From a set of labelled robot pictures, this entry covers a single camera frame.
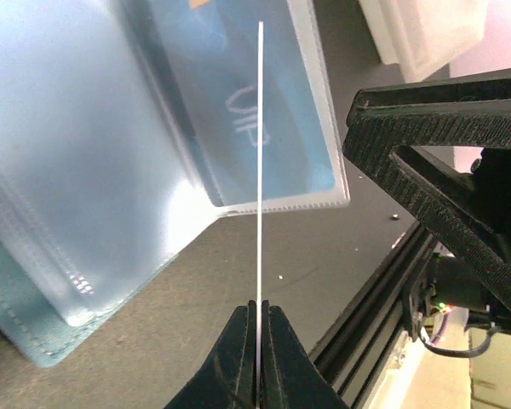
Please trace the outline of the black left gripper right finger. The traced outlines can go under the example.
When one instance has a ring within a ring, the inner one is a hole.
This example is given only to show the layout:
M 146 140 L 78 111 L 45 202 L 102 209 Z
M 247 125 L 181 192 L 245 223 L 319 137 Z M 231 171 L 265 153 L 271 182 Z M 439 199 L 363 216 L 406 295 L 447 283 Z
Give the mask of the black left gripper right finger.
M 279 306 L 262 304 L 261 406 L 333 409 L 347 405 L 322 378 Z

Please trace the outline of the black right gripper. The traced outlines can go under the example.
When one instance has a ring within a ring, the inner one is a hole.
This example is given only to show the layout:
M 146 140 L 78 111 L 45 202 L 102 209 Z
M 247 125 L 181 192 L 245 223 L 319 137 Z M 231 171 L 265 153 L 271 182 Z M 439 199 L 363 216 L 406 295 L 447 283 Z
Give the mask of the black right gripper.
M 434 301 L 511 329 L 511 78 L 360 90 L 342 151 L 452 252 Z

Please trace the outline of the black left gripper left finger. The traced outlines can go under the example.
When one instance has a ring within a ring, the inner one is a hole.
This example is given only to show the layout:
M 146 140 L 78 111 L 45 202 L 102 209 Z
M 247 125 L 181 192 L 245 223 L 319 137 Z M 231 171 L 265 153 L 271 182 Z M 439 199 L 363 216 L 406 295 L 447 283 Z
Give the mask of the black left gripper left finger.
M 236 307 L 204 363 L 166 407 L 254 408 L 255 322 L 255 301 Z

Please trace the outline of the blue leather card holder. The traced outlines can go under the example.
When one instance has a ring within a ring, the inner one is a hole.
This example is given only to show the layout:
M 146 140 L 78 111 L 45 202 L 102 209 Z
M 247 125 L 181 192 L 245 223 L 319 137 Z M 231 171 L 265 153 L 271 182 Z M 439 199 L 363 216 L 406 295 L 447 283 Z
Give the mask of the blue leather card holder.
M 54 366 L 214 221 L 222 205 L 152 14 L 154 1 L 0 1 L 0 330 Z M 332 189 L 263 199 L 347 205 L 315 7 L 286 2 Z

